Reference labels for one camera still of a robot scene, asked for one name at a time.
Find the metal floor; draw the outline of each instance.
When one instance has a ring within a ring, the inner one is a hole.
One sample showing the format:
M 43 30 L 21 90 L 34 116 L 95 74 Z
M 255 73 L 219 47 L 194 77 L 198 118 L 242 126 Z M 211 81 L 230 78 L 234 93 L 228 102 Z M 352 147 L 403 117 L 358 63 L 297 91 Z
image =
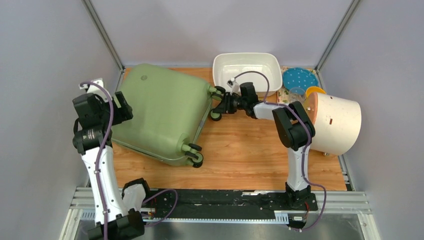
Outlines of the metal floor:
M 310 214 L 308 221 L 315 221 Z M 80 221 L 76 240 L 86 240 L 93 221 Z M 162 222 L 137 240 L 365 240 L 355 214 L 323 215 L 319 224 L 305 232 L 294 232 L 280 224 Z

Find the white cylindrical container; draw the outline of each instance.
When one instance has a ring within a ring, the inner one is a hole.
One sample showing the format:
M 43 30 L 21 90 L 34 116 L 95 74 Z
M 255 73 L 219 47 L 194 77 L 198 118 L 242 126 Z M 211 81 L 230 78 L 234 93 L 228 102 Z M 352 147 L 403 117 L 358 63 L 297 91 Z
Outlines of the white cylindrical container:
M 342 155 L 354 145 L 361 129 L 359 103 L 313 92 L 303 106 L 315 127 L 311 149 Z

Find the white bucket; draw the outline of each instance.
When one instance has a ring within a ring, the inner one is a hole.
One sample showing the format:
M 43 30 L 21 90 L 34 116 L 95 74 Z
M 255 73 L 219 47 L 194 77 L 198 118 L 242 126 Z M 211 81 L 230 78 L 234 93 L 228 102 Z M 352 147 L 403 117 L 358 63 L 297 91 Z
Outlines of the white bucket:
M 266 76 L 269 81 L 268 96 L 273 95 L 283 85 L 281 67 L 277 58 L 264 52 L 235 52 L 222 53 L 213 60 L 212 76 L 215 86 L 225 88 L 227 92 L 231 88 L 227 85 L 228 80 L 238 74 L 247 71 L 257 71 Z M 259 97 L 267 92 L 267 81 L 263 76 L 256 73 L 244 74 L 237 78 L 237 83 L 252 82 Z
M 342 155 L 354 145 L 362 121 L 359 103 L 313 92 L 303 106 L 315 127 L 311 149 Z

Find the yellow lid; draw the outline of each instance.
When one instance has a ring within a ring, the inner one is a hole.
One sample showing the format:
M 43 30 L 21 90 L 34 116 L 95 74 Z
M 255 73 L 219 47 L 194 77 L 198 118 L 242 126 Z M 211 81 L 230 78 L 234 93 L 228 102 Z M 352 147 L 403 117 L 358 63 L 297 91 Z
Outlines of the yellow lid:
M 306 90 L 306 97 L 309 97 L 311 93 L 320 93 L 320 94 L 327 94 L 326 91 L 324 91 L 322 88 L 317 86 L 310 86 Z

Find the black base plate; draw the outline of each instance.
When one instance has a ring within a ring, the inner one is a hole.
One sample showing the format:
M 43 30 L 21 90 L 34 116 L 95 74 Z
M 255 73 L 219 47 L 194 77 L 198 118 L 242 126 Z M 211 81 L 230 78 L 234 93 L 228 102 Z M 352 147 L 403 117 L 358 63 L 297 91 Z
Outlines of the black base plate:
M 155 194 L 162 189 L 152 190 Z M 305 201 L 289 205 L 285 192 L 268 192 L 257 195 L 242 195 L 252 190 L 193 190 L 176 189 L 177 205 L 170 218 L 187 219 L 275 219 L 276 210 L 306 211 Z M 163 218 L 175 202 L 173 192 L 164 193 L 145 207 L 156 208 L 155 217 Z M 306 199 L 310 211 L 318 210 L 315 194 Z

